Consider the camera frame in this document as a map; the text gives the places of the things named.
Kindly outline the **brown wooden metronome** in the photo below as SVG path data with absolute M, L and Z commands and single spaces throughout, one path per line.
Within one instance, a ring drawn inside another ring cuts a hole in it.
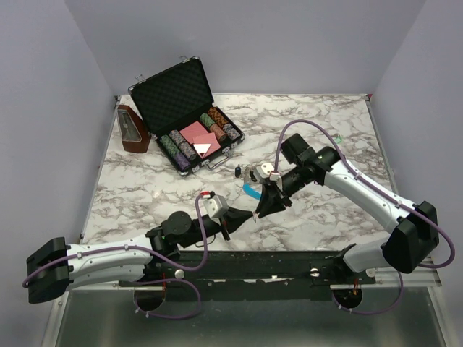
M 128 153 L 146 153 L 150 144 L 150 135 L 143 120 L 126 105 L 117 107 L 117 118 L 124 150 Z

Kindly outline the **blue silver carabiner keyring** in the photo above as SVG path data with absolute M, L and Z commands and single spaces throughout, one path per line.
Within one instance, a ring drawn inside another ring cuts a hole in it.
M 245 168 L 242 169 L 241 177 L 243 180 L 243 192 L 253 199 L 259 200 L 261 198 L 261 193 L 258 190 L 258 180 L 254 175 L 254 167 L 251 165 L 245 166 Z

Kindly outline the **black poker chip case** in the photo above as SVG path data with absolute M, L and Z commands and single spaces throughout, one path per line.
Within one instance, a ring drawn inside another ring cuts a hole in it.
M 153 135 L 160 151 L 181 176 L 189 176 L 202 167 L 213 170 L 232 156 L 232 150 L 245 134 L 216 106 L 201 59 L 185 59 L 158 74 L 139 81 L 128 89 L 148 133 Z M 204 122 L 216 124 L 221 130 L 219 147 L 201 158 L 181 150 L 171 133 L 181 134 L 197 124 L 207 133 L 211 128 Z

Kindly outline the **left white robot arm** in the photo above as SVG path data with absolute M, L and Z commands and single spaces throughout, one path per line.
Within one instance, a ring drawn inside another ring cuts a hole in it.
M 228 239 L 244 222 L 253 218 L 248 210 L 211 208 L 196 219 L 184 211 L 172 213 L 160 226 L 131 239 L 107 244 L 67 244 L 63 237 L 47 241 L 26 260 L 27 277 L 22 286 L 28 301 L 39 304 L 54 300 L 71 288 L 113 280 L 155 284 L 158 264 L 167 263 L 183 271 L 198 271 L 207 259 L 194 266 L 179 263 L 180 247 L 222 234 Z

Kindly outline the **black key fob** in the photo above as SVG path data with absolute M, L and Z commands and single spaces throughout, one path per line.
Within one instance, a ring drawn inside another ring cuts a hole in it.
M 234 176 L 236 178 L 239 178 L 242 174 L 242 169 L 240 166 L 237 166 L 235 169 L 234 169 Z

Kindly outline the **white dealer button card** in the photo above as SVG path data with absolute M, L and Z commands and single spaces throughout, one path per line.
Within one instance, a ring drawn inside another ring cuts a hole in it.
M 201 158 L 204 158 L 206 155 L 207 155 L 207 152 L 209 151 L 209 148 L 211 147 L 211 144 L 210 143 L 205 143 L 205 144 L 202 144 L 202 143 L 195 143 L 193 145 L 195 151 L 198 153 L 198 155 L 201 157 Z

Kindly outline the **red playing card deck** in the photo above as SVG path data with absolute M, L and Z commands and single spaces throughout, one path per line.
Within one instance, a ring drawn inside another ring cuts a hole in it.
M 221 149 L 216 135 L 213 132 L 209 132 L 199 121 L 181 129 L 179 132 L 192 146 L 195 143 L 211 144 L 211 147 L 204 158 L 207 158 L 209 155 Z

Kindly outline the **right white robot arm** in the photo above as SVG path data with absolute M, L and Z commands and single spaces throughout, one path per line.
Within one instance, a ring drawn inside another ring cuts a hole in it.
M 352 244 L 338 253 L 329 269 L 335 279 L 349 283 L 364 270 L 392 267 L 411 273 L 438 246 L 437 211 L 429 202 L 419 205 L 390 192 L 363 175 L 340 154 L 326 146 L 315 151 L 299 134 L 281 145 L 281 153 L 294 167 L 284 175 L 270 163 L 254 170 L 262 185 L 259 217 L 291 206 L 291 196 L 311 183 L 326 186 L 351 200 L 372 216 L 389 236 L 366 244 Z

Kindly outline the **black mounting rail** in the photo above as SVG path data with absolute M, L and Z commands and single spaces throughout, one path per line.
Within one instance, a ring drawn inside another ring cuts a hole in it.
M 335 251 L 211 251 L 206 264 L 184 278 L 205 301 L 324 301 L 331 298 L 332 286 L 375 283 L 366 273 L 335 276 L 335 256 Z

